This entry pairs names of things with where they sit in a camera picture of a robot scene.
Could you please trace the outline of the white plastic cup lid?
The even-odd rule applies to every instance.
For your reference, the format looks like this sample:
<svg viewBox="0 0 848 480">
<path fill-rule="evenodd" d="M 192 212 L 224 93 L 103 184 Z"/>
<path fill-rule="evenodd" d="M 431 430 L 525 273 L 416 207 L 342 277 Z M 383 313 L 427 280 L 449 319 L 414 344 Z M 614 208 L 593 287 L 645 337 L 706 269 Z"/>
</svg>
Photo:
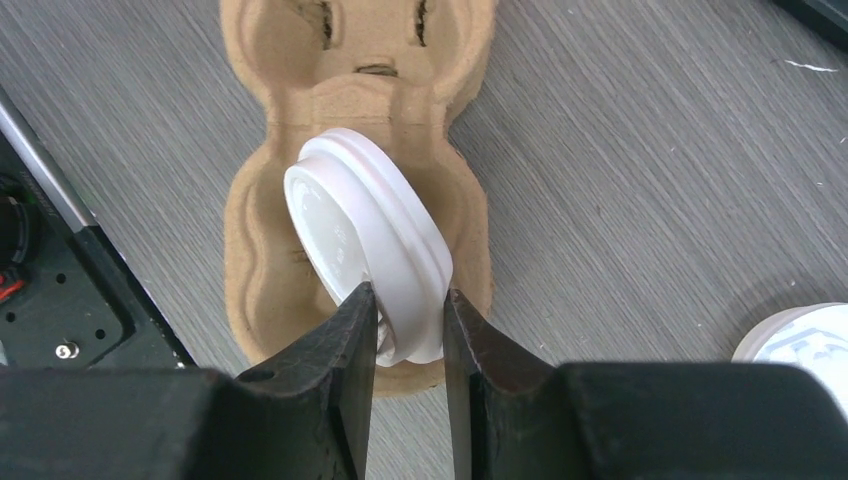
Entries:
<svg viewBox="0 0 848 480">
<path fill-rule="evenodd" d="M 847 412 L 847 305 L 819 303 L 775 313 L 754 326 L 734 362 L 783 363 L 810 373 Z"/>
</svg>

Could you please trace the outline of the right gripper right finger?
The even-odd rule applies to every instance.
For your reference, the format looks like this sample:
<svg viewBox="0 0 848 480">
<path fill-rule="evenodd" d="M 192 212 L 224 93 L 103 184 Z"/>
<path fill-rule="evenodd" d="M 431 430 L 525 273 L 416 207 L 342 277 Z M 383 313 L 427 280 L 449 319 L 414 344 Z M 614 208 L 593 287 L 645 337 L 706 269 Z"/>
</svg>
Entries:
<svg viewBox="0 0 848 480">
<path fill-rule="evenodd" d="M 444 311 L 444 367 L 458 479 L 553 479 L 564 469 L 556 369 L 489 323 L 459 290 Z"/>
</svg>

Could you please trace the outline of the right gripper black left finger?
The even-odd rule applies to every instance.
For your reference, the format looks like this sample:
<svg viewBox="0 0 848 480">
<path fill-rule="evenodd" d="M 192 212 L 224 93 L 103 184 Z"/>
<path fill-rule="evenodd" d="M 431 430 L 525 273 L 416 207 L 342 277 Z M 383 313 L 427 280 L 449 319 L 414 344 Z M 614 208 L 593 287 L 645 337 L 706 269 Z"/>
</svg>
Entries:
<svg viewBox="0 0 848 480">
<path fill-rule="evenodd" d="M 319 326 L 237 377 L 254 395 L 244 441 L 250 477 L 364 477 L 377 314 L 364 282 Z"/>
</svg>

